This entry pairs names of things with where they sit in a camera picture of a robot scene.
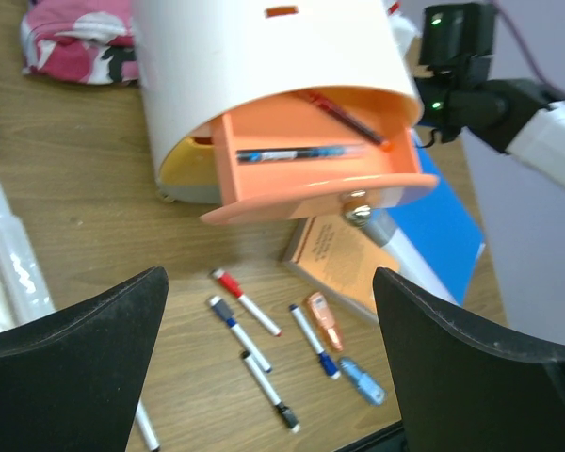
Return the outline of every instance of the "pink and black cloth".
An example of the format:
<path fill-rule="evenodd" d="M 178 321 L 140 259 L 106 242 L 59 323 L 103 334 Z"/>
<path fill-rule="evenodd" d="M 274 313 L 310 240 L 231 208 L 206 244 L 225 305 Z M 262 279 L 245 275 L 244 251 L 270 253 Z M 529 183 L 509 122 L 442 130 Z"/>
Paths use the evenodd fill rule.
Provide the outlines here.
<path fill-rule="evenodd" d="M 90 85 L 138 79 L 130 0 L 29 0 L 25 73 Z"/>

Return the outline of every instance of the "gray wall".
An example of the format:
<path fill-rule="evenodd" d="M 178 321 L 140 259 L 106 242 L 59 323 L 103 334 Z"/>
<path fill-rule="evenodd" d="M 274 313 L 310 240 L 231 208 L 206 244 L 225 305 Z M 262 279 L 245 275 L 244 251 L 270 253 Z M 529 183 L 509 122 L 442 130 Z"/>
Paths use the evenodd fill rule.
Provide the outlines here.
<path fill-rule="evenodd" d="M 565 0 L 501 0 L 530 44 L 543 72 L 565 89 Z M 418 24 L 423 8 L 405 0 Z M 503 24 L 496 35 L 492 77 L 531 76 Z M 467 161 L 510 326 L 565 344 L 565 192 L 509 157 L 463 134 Z"/>

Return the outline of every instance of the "clear plastic container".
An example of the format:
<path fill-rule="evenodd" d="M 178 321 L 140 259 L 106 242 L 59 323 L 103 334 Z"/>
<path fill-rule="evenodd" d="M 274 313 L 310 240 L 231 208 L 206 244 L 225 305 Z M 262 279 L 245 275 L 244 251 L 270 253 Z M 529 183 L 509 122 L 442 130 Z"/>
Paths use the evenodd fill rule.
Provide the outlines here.
<path fill-rule="evenodd" d="M 0 331 L 54 311 L 25 228 L 0 186 Z"/>

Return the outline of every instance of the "white stick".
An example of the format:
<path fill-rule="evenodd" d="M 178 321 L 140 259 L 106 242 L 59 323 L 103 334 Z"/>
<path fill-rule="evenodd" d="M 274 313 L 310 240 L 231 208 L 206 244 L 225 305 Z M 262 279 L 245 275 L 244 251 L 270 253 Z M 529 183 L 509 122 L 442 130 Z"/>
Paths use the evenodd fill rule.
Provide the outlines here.
<path fill-rule="evenodd" d="M 159 450 L 161 445 L 159 445 L 159 440 L 154 432 L 153 426 L 151 425 L 151 420 L 149 419 L 149 414 L 147 413 L 142 400 L 138 401 L 138 406 L 136 408 L 136 422 L 140 428 L 140 433 L 142 433 L 142 438 L 151 452 Z"/>
<path fill-rule="evenodd" d="M 301 330 L 305 334 L 305 337 L 308 339 L 308 342 L 316 352 L 316 355 L 322 353 L 324 351 L 324 348 L 322 347 L 322 344 L 320 344 L 320 341 L 318 341 L 318 338 L 316 337 L 314 331 L 312 330 L 312 327 L 310 327 L 308 320 L 303 315 L 301 308 L 299 308 L 298 306 L 294 306 L 293 308 L 291 308 L 291 314 L 297 320 L 299 327 L 301 328 Z"/>
<path fill-rule="evenodd" d="M 241 295 L 237 298 L 238 301 L 253 315 L 271 334 L 278 336 L 281 334 L 279 326 L 262 311 L 252 299 L 246 295 Z"/>
<path fill-rule="evenodd" d="M 253 359 L 253 355 L 248 355 L 246 358 L 243 358 L 243 361 L 261 386 L 264 394 L 266 394 L 267 398 L 272 402 L 272 405 L 276 406 L 282 402 L 281 398 L 268 381 L 266 375 L 261 371 L 258 367 L 257 362 Z"/>
<path fill-rule="evenodd" d="M 247 351 L 253 355 L 255 361 L 260 364 L 260 367 L 262 367 L 264 372 L 270 372 L 272 370 L 272 366 L 259 348 L 253 343 L 253 341 L 251 341 L 251 338 L 245 333 L 245 330 L 243 330 L 238 323 L 234 324 L 234 326 L 230 327 L 230 329 L 238 339 L 238 342 L 240 342 L 243 347 L 245 347 Z"/>

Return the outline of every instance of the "wood grain surface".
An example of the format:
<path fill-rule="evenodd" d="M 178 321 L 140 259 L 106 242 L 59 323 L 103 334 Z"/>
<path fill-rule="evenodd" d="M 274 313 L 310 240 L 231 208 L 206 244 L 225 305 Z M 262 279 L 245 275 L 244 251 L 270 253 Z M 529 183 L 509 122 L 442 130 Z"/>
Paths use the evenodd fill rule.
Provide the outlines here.
<path fill-rule="evenodd" d="M 168 306 L 143 391 L 162 450 L 331 451 L 398 420 L 378 329 L 334 307 L 347 355 L 390 393 L 371 408 L 346 380 L 323 375 L 287 312 L 312 290 L 280 264 L 295 222 L 213 227 L 198 220 L 213 206 L 160 202 L 138 90 L 23 77 L 25 3 L 0 0 L 0 180 L 58 308 L 149 266 L 168 271 Z M 479 218 L 460 145 L 432 153 Z M 239 344 L 206 307 L 222 294 L 207 278 L 215 266 L 230 269 L 282 326 L 274 338 L 231 301 L 273 363 L 271 381 L 299 417 L 298 435 L 282 426 L 238 358 Z M 466 306 L 504 322 L 487 253 Z M 145 450 L 136 428 L 128 450 Z"/>

